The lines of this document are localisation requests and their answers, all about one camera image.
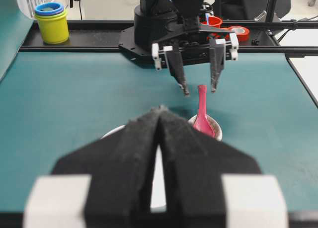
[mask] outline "stacked cups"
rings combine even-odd
[[[50,2],[36,6],[35,19],[38,21],[42,39],[48,44],[63,43],[69,38],[67,12],[60,3]]]

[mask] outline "black chair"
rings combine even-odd
[[[215,0],[215,16],[231,20],[253,20],[267,8],[268,0]],[[291,9],[291,0],[277,0],[275,12],[282,18]]]

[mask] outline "white bowl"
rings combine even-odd
[[[109,131],[107,134],[105,134],[105,135],[104,135],[103,137],[101,137],[101,138],[104,139],[105,137],[107,137],[107,136],[109,136],[109,135],[111,135],[111,134],[116,133],[117,131],[123,129],[124,127],[125,127],[124,125],[118,126],[118,127],[116,127],[115,129]]]
[[[193,125],[196,118],[197,118],[197,115],[193,116],[191,119],[188,120],[189,123],[191,125]],[[210,117],[208,115],[207,115],[207,119],[208,119],[208,122],[210,123],[211,127],[214,130],[214,133],[215,133],[214,138],[218,141],[221,141],[222,137],[223,137],[221,126],[218,124],[218,122],[215,121],[215,119],[213,119],[212,117]]]

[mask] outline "red cup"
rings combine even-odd
[[[221,20],[218,17],[211,16],[209,17],[209,26],[213,26],[216,28],[221,28],[221,24],[223,23],[223,20]]]

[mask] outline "bowl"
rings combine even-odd
[[[188,120],[188,122],[193,125],[195,122],[195,119],[197,118],[197,115],[193,116],[191,119]],[[208,122],[210,123],[211,127],[214,130],[215,136],[214,138],[218,141],[222,140],[223,137],[223,133],[222,133],[222,129],[221,126],[218,124],[218,122],[216,122],[215,119],[213,119],[211,116],[207,115],[207,119]]]

